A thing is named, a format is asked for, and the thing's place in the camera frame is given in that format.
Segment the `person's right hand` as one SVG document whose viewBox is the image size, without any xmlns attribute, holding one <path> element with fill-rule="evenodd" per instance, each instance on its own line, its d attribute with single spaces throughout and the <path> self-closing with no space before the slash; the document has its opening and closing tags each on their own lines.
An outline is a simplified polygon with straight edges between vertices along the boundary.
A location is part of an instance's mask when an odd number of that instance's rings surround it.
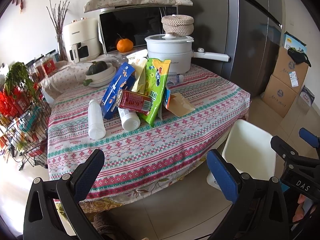
<svg viewBox="0 0 320 240">
<path fill-rule="evenodd" d="M 295 211 L 295 215 L 293 216 L 292 222 L 295 223 L 304 218 L 306 211 L 303 208 L 304 202 L 306 200 L 306 196 L 300 194 L 298 198 L 298 207 Z"/>
</svg>

